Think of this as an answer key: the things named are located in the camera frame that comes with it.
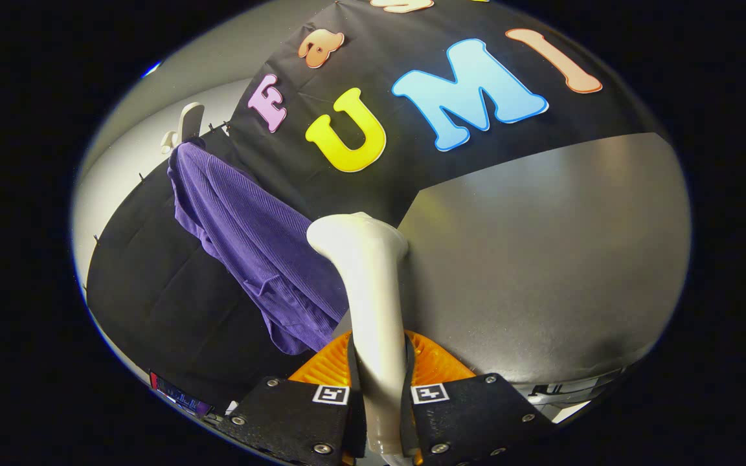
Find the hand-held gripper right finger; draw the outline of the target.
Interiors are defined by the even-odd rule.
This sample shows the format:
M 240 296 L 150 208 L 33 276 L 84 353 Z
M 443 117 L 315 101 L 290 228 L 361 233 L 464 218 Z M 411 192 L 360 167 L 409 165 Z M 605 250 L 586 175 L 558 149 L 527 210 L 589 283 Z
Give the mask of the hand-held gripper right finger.
M 556 430 L 501 375 L 477 375 L 414 331 L 405 350 L 402 451 L 414 465 L 473 465 Z

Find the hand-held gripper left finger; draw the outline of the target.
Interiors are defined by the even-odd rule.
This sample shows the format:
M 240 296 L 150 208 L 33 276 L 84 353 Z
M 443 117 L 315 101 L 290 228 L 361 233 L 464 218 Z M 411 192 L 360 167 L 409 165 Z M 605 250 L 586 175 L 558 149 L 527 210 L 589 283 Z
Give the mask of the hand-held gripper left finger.
M 281 464 L 356 465 L 367 423 L 350 331 L 290 377 L 264 377 L 215 428 Z

